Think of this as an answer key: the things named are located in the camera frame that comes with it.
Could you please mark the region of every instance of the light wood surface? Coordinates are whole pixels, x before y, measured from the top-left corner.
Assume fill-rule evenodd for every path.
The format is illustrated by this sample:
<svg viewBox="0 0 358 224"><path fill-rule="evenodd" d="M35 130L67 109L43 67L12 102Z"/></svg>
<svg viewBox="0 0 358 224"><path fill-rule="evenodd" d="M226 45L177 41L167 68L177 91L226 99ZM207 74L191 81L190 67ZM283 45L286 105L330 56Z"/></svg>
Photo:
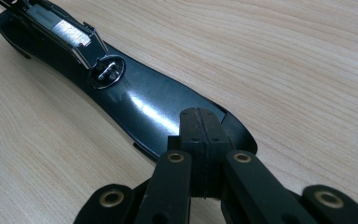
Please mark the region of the light wood surface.
<svg viewBox="0 0 358 224"><path fill-rule="evenodd" d="M231 111L288 189L324 184L358 202L358 1L53 2ZM0 223L71 223L96 189L134 188L154 165L131 143L0 35ZM223 221L218 201L192 201L190 223Z"/></svg>

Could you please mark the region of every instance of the wood grain surface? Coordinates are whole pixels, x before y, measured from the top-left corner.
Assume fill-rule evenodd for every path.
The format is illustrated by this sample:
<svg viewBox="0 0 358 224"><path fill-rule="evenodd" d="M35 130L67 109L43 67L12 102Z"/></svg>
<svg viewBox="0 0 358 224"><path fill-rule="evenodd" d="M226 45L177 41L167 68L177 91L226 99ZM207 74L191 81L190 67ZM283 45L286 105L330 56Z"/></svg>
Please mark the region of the wood grain surface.
<svg viewBox="0 0 358 224"><path fill-rule="evenodd" d="M296 192L358 202L358 1L54 0L112 46L232 112ZM0 35L0 223L71 223L154 164L84 92ZM194 199L190 223L223 223Z"/></svg>

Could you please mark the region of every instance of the wooden table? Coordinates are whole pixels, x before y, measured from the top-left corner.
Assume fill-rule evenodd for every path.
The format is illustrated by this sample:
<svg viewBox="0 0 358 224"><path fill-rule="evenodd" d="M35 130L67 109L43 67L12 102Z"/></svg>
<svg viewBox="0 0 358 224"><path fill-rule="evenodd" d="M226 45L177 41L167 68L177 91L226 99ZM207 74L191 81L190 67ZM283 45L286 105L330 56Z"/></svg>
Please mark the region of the wooden table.
<svg viewBox="0 0 358 224"><path fill-rule="evenodd" d="M358 202L358 1L55 0L105 41L237 116L285 187ZM153 162L73 83L0 35L0 223L71 223ZM191 223L222 223L194 199Z"/></svg>

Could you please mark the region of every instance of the glossy black panel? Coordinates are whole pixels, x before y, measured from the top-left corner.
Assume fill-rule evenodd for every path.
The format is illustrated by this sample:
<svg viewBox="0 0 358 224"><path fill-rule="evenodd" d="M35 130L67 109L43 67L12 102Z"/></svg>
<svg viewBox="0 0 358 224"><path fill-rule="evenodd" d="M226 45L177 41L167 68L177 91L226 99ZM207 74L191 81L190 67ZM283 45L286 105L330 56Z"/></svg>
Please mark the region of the glossy black panel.
<svg viewBox="0 0 358 224"><path fill-rule="evenodd" d="M25 27L10 12L0 15L0 32L23 55L31 55L57 69L86 92L141 147L146 155L157 159L166 151L167 137L179 134L179 113L189 107L211 110L233 134L237 149L256 152L254 138L224 108L207 100L187 86L108 47L108 55L125 61L125 72L115 84L98 90L89 83L90 70L71 54L43 34Z"/></svg>

